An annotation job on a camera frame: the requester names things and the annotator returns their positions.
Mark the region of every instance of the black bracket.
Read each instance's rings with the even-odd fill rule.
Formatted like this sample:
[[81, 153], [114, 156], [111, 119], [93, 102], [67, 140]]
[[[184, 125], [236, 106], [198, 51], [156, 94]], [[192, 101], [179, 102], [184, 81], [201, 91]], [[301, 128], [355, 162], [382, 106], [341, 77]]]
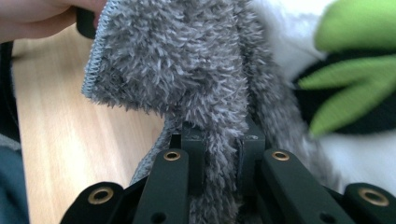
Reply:
[[[396, 224], [396, 199], [376, 186], [349, 185], [344, 195], [323, 188], [290, 152], [265, 150], [251, 119], [239, 148], [238, 192], [253, 197], [263, 223]], [[127, 189], [103, 182], [82, 191], [62, 224], [189, 223], [189, 196], [203, 192], [203, 132], [184, 123], [148, 177]]]

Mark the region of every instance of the wooden surface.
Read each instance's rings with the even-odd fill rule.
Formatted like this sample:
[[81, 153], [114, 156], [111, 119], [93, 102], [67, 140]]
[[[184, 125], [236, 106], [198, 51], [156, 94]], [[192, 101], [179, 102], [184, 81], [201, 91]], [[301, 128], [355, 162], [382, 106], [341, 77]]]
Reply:
[[89, 185], [128, 187], [163, 121], [95, 105], [81, 93], [92, 41], [74, 26], [14, 46], [14, 76], [31, 223], [59, 223]]

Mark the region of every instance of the green leaf shape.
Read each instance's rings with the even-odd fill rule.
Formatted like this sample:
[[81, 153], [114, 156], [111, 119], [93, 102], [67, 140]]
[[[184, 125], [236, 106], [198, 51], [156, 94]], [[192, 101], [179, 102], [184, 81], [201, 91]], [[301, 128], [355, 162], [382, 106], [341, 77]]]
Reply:
[[396, 71], [396, 55], [354, 59], [326, 66], [309, 77], [302, 78], [298, 85], [303, 90], [339, 88], [375, 78], [376, 74]]
[[317, 49], [396, 49], [396, 1], [337, 0], [326, 9], [315, 36]]
[[343, 61], [303, 78], [304, 90], [345, 87], [328, 99], [312, 119], [314, 136], [348, 125], [396, 91], [396, 55]]
[[336, 93], [314, 116], [311, 133], [320, 136], [361, 118], [394, 91], [395, 76], [386, 80], [388, 82], [370, 79]]

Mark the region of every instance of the black plastic part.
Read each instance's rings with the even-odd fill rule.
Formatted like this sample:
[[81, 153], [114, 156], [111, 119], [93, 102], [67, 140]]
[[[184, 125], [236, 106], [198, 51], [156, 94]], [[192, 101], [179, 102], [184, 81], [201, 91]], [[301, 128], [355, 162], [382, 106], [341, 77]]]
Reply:
[[[100, 204], [89, 202], [90, 195], [101, 188], [110, 188], [113, 191], [111, 198]], [[92, 185], [82, 191], [73, 204], [69, 207], [61, 221], [61, 224], [108, 224], [114, 207], [122, 197], [123, 188], [115, 183], [101, 182]]]
[[148, 178], [145, 177], [127, 188], [114, 208], [109, 224], [128, 224], [134, 220], [137, 205]]
[[255, 161], [262, 160], [265, 150], [264, 133], [254, 123], [251, 117], [247, 117], [248, 131], [243, 141], [239, 144], [239, 169], [237, 175], [238, 193], [244, 196], [257, 195], [254, 182]]
[[357, 223], [396, 223], [396, 199], [379, 187], [363, 183], [348, 185], [343, 205]]
[[293, 154], [266, 150], [259, 172], [269, 186], [260, 195], [272, 191], [285, 223], [354, 223]]
[[197, 126], [183, 123], [181, 149], [190, 156], [189, 194], [200, 195], [203, 192], [205, 178], [205, 142], [203, 133]]
[[187, 224], [190, 212], [188, 179], [189, 155], [185, 151], [169, 149], [160, 152], [143, 190], [133, 223]]
[[0, 45], [0, 134], [20, 142], [17, 105], [12, 88], [12, 47], [12, 42]]
[[96, 35], [96, 30], [93, 27], [93, 20], [95, 18], [94, 13], [87, 9], [78, 7], [76, 9], [76, 14], [78, 32], [89, 39], [94, 39]]

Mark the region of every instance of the faux fur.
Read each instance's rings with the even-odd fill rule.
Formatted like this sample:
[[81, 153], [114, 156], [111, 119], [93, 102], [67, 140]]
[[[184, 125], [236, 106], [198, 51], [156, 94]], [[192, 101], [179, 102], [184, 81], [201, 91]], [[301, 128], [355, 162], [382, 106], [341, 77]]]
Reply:
[[274, 147], [319, 170], [315, 151], [302, 150], [315, 144], [248, 1], [109, 0], [82, 91], [100, 104], [165, 115], [133, 182], [149, 174], [182, 121], [205, 131], [205, 190], [191, 200], [191, 223], [235, 223], [241, 200], [233, 142], [247, 130], [248, 113]]

